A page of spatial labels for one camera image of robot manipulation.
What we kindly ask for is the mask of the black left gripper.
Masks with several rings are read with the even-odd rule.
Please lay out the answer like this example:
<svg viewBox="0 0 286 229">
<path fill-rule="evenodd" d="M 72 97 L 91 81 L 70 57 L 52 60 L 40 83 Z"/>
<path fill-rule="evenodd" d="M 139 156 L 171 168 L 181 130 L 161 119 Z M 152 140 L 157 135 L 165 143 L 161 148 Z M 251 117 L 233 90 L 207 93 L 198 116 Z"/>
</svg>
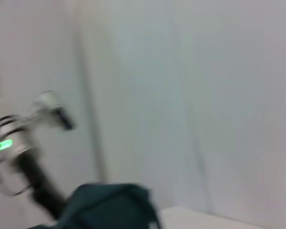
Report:
<svg viewBox="0 0 286 229">
<path fill-rule="evenodd" d="M 66 208 L 67 200 L 48 179 L 36 157 L 29 151 L 16 157 L 16 167 L 32 188 L 33 200 L 49 215 L 58 220 Z"/>
</svg>

